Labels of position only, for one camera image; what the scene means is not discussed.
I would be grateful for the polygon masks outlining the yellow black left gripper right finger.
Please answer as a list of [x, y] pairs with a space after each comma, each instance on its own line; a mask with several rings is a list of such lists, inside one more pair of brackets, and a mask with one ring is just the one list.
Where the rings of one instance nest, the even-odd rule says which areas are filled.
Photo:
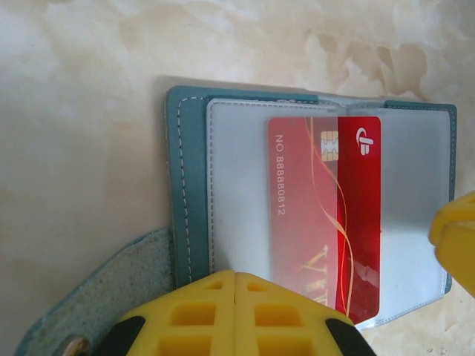
[[252, 274], [235, 275], [235, 355], [374, 355], [351, 319]]

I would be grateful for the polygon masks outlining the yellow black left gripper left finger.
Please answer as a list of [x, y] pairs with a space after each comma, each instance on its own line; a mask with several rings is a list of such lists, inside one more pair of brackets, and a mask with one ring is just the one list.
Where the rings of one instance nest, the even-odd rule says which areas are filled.
[[128, 312], [105, 337], [106, 355], [229, 355], [235, 273], [221, 271]]

